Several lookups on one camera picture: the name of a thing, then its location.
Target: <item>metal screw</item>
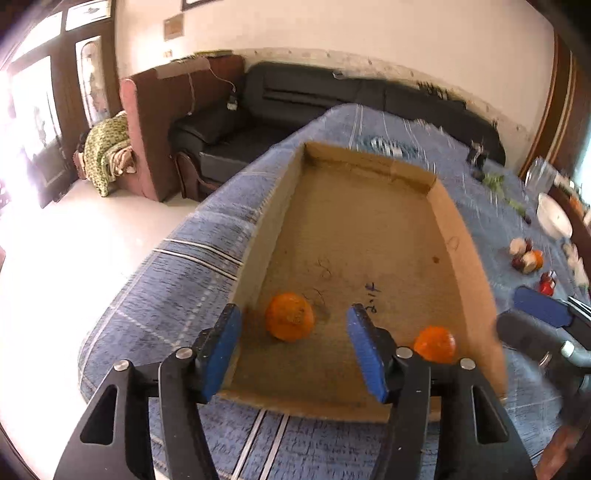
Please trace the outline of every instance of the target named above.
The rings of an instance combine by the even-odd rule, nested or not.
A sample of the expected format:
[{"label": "metal screw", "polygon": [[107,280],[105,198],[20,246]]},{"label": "metal screw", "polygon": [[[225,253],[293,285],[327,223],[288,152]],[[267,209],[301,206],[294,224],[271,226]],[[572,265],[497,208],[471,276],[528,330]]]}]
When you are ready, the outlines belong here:
[{"label": "metal screw", "polygon": [[398,358],[411,358],[413,355],[413,351],[408,348],[407,346],[399,346],[396,349],[396,356]]},{"label": "metal screw", "polygon": [[188,346],[184,346],[183,348],[179,348],[175,356],[179,360],[185,360],[186,358],[191,358],[193,356],[193,350]]},{"label": "metal screw", "polygon": [[113,364],[113,368],[118,372],[124,372],[129,368],[129,360],[117,360]]},{"label": "metal screw", "polygon": [[476,368],[476,364],[472,358],[462,358],[460,360],[460,367],[464,370],[474,370]]}]

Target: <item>garlic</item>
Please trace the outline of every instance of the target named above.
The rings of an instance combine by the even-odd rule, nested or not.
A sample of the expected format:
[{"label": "garlic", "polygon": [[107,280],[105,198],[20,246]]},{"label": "garlic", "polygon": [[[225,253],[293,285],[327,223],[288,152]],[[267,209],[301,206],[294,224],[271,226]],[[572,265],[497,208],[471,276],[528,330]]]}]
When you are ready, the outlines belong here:
[{"label": "garlic", "polygon": [[521,257],[521,259],[523,260],[523,273],[524,274],[528,274],[528,273],[532,273],[538,266],[538,261],[535,257],[535,253],[533,252],[527,252],[523,255],[523,257]]},{"label": "garlic", "polygon": [[513,257],[517,255],[523,255],[525,253],[526,247],[527,244],[525,243],[525,240],[523,240],[522,238],[514,238],[513,240],[511,240],[511,243],[509,244],[509,253]]}]

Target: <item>green blanket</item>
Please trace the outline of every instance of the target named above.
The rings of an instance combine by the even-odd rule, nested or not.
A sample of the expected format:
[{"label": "green blanket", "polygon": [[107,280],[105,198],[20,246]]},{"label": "green blanket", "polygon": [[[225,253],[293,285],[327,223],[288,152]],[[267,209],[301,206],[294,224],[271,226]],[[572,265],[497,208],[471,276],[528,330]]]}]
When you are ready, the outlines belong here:
[{"label": "green blanket", "polygon": [[108,151],[129,140],[127,131],[127,114],[120,112],[113,118],[103,120],[95,126],[84,146],[84,170],[86,177],[99,191],[100,196],[106,197],[109,194],[109,182],[114,176],[109,171]]}]

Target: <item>orange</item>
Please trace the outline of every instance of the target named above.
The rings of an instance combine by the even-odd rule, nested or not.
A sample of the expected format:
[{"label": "orange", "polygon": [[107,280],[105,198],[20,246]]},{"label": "orange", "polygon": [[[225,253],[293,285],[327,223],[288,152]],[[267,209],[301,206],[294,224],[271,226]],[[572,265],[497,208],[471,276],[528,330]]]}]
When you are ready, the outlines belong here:
[{"label": "orange", "polygon": [[544,266],[544,253],[542,250],[533,250],[532,253],[535,255],[535,269],[539,270]]},{"label": "orange", "polygon": [[452,364],[456,354],[456,340],[446,328],[429,326],[418,334],[413,350],[430,362]]},{"label": "orange", "polygon": [[284,342],[307,337],[314,327],[314,312],[297,293],[281,293],[272,298],[265,311],[267,332]]}]

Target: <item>black leather sofa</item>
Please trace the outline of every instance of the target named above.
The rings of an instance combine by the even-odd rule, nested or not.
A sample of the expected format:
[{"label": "black leather sofa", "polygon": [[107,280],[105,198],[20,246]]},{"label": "black leather sofa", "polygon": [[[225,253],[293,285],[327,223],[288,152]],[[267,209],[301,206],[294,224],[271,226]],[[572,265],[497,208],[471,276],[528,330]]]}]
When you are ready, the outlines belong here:
[{"label": "black leather sofa", "polygon": [[237,88],[237,109],[229,109],[223,101],[175,121],[170,128],[168,138],[184,196],[211,193],[270,146],[342,103],[423,119],[466,145],[483,144],[491,159],[505,164],[496,129],[466,110],[463,102],[442,100],[399,83],[340,79],[329,69],[263,62],[253,66]]}]

